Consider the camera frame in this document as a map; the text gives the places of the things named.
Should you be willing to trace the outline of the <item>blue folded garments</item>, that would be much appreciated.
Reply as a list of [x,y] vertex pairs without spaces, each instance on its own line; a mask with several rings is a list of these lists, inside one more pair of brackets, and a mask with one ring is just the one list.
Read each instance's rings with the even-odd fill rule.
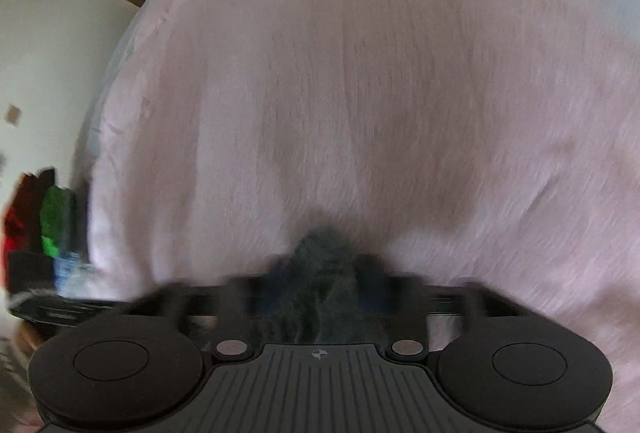
[[77,253],[70,253],[67,257],[55,257],[53,270],[55,292],[60,297],[66,297],[66,299],[91,297],[91,285],[96,272],[85,257]]

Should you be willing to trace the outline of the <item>wall switch plate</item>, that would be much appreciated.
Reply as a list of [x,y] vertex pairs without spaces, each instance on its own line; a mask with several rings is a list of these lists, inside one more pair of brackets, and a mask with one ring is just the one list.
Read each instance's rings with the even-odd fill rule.
[[4,119],[6,120],[6,123],[12,126],[17,126],[17,124],[20,123],[21,116],[22,110],[19,107],[14,106],[14,104],[10,104],[8,109],[6,109]]

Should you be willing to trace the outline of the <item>pink and grey bedspread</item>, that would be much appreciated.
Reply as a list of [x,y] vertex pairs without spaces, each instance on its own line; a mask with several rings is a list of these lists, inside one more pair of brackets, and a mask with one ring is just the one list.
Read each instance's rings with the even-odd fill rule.
[[264,269],[337,227],[608,355],[639,427],[639,0],[146,0],[107,68],[87,291]]

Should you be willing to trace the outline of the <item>red folded garment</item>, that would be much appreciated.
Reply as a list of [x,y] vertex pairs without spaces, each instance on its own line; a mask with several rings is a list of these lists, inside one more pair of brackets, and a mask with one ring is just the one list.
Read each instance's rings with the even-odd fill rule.
[[14,190],[3,219],[3,265],[13,252],[42,252],[40,212],[47,190],[55,185],[55,169],[25,173]]

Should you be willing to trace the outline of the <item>green folded garment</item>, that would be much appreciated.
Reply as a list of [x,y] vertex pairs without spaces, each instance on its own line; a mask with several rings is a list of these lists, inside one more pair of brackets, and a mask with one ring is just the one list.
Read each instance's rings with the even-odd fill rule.
[[72,190],[51,186],[40,210],[43,252],[62,259],[74,251],[76,235],[76,197]]

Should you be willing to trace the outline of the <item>dark grey folded garment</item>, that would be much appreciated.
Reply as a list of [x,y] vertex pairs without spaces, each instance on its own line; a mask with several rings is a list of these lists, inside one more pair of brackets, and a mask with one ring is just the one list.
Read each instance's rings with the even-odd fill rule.
[[11,252],[6,265],[6,289],[11,295],[32,291],[54,292],[52,257],[25,251]]

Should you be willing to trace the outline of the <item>dark green plaid shorts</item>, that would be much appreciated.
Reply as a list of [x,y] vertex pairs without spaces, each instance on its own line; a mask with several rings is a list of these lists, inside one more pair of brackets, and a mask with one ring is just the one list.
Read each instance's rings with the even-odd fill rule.
[[331,227],[300,238],[288,257],[262,278],[253,338],[290,344],[363,340],[366,318],[358,301],[356,254]]

